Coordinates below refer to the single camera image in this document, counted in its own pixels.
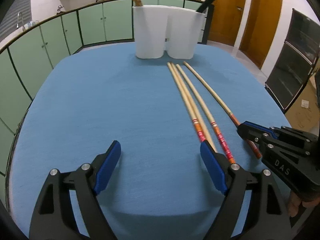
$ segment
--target faucet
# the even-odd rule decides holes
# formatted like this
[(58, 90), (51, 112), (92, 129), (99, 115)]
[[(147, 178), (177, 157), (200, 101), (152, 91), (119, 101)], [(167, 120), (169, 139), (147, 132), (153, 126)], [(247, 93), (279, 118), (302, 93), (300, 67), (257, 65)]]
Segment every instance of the faucet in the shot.
[(23, 13), (20, 11), (18, 12), (18, 16), (17, 16), (17, 30), (19, 29), (19, 15), (21, 14), (21, 20), (22, 20), (22, 31), (24, 32), (26, 30), (25, 26), (24, 26), (24, 22), (23, 22)]

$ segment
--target floor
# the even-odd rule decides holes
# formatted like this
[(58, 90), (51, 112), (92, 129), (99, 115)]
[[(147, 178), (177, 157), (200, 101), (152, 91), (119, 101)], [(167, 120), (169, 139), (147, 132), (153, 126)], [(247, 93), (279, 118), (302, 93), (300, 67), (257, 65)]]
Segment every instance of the floor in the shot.
[[(82, 50), (95, 49), (99, 47), (111, 46), (114, 44), (116, 43), (89, 47)], [(267, 81), (267, 77), (264, 75), (264, 73), (260, 69), (258, 69), (258, 67), (243, 52), (239, 51), (237, 48), (233, 46), (229, 46), (229, 45), (222, 44), (215, 41), (208, 41), (207, 45), (223, 49), (224, 51), (230, 53), (232, 57), (239, 60), (255, 76), (255, 78), (259, 81), (261, 85), (263, 86), (265, 85), (265, 82)], [(310, 132), (318, 136), (319, 125), (320, 124), (318, 122), (318, 124), (313, 129), (311, 129)]]

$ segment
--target metal screw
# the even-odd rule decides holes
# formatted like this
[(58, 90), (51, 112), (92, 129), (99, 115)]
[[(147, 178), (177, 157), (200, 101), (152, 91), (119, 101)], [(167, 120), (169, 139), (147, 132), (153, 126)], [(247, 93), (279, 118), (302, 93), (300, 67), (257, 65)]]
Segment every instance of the metal screw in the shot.
[(57, 169), (52, 169), (52, 170), (50, 171), (50, 175), (52, 175), (52, 176), (56, 175), (57, 173), (58, 173), (58, 170), (57, 170)]
[(90, 164), (89, 163), (82, 164), (81, 169), (84, 171), (87, 171), (88, 169), (90, 169)]
[(234, 171), (237, 171), (240, 169), (240, 166), (238, 164), (234, 163), (234, 164), (231, 164), (231, 169), (233, 169)]
[(271, 171), (263, 170), (263, 174), (266, 175), (266, 176), (270, 176), (271, 175)]

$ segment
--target blue gripper pad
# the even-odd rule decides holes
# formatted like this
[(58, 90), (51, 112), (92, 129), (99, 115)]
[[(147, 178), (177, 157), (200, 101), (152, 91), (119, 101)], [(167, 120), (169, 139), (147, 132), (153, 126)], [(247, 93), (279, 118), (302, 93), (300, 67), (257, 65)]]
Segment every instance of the blue gripper pad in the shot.
[(93, 190), (98, 195), (102, 190), (105, 190), (110, 177), (118, 163), (118, 160), (121, 155), (121, 145), (118, 141), (114, 141), (108, 151), (106, 152), (108, 156), (101, 165), (99, 171), (96, 175), (96, 185)]
[(224, 171), (212, 154), (211, 149), (205, 142), (202, 142), (200, 145), (200, 154), (215, 188), (225, 195), (228, 187), (226, 184)]
[(278, 136), (276, 136), (275, 132), (272, 129), (269, 129), (269, 128), (264, 127), (262, 125), (258, 125), (256, 123), (248, 122), (248, 121), (243, 122), (243, 124), (245, 124), (247, 126), (250, 126), (250, 127), (253, 127), (253, 128), (256, 128), (256, 129), (258, 129), (260, 131), (263, 131), (263, 132), (266, 132), (266, 133), (270, 133), (271, 136), (273, 137), (273, 139), (278, 139)]

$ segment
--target upper cabinet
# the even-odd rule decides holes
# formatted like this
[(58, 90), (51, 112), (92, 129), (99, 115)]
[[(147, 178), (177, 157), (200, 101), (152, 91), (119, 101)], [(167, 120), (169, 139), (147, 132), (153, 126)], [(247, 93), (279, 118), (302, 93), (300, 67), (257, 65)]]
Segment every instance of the upper cabinet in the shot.
[(48, 51), (49, 59), (52, 66), (55, 67), (60, 60), (70, 55), (66, 38), (63, 34), (61, 17), (41, 24), (40, 29), (45, 47)]
[(132, 0), (103, 4), (107, 41), (132, 39)]
[(27, 91), (34, 98), (52, 71), (40, 27), (25, 33), (9, 46), (13, 63)]
[(102, 3), (79, 10), (79, 20), (84, 45), (106, 41)]
[(74, 54), (82, 46), (77, 13), (72, 12), (62, 15), (62, 24), (69, 52)]

